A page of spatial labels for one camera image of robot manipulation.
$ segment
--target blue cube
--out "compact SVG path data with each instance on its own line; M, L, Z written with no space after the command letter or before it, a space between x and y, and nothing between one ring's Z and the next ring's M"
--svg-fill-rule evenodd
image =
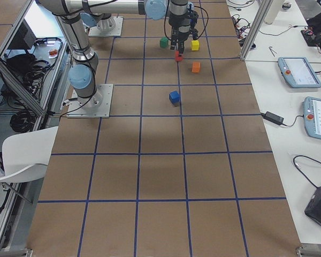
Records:
M172 104L178 103L181 99L180 94L177 91L169 93L169 99Z

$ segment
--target white chair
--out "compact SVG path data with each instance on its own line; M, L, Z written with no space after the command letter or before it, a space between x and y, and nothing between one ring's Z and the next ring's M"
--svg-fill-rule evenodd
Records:
M30 182L45 176L57 129L51 127L13 135L6 138L2 145L5 176L0 177L0 182L29 203L32 202L10 183Z

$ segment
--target yellow cube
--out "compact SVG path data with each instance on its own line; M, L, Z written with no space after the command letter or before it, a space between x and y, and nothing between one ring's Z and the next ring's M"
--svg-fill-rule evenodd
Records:
M200 43L198 40L192 40L192 51L198 51Z

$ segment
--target white table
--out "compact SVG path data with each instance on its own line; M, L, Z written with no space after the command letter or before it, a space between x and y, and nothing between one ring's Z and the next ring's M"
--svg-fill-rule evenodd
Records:
M277 63L246 62L261 112L270 111L284 117L291 125L303 114L302 103L307 96L321 98L319 89L293 89L282 78ZM321 64L312 64L317 71ZM321 161L321 140L309 137L302 118L291 128L264 121L285 194L301 243L321 244L321 227L304 214L315 188L295 169L292 159L302 154ZM303 172L321 186L321 166L303 158L297 159Z
M261 26L261 31L267 34L279 34L289 28L290 25L305 26L307 25L298 5L295 1L291 1L292 7L289 10L280 10L273 24L265 23ZM251 25L258 11L259 3L254 4L241 11L230 8L231 15L238 14L240 18L248 20ZM240 25L246 25L245 21L241 21ZM258 33L255 38L257 47L251 50L246 58L247 61L263 61L276 62L281 56L305 56L311 63L321 63L321 54L315 47L309 47L305 43L301 30L304 27L291 28L289 31L279 36L263 35ZM269 47L277 52L273 56Z

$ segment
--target metal base plate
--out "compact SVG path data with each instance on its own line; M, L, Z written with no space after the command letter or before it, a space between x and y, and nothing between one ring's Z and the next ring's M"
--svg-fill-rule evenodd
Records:
M80 108L76 111L67 114L68 118L109 118L109 113L111 110L112 94L113 94L113 84L100 84L97 85L97 90L103 95L102 103L99 107L85 109ZM77 97L77 93L73 91L72 98ZM80 107L78 101L70 102L68 111L72 111Z
M113 17L116 22L116 27L108 32L102 32L97 27L90 28L89 36L90 37L112 37L112 36L121 36L121 31L123 30L123 17Z

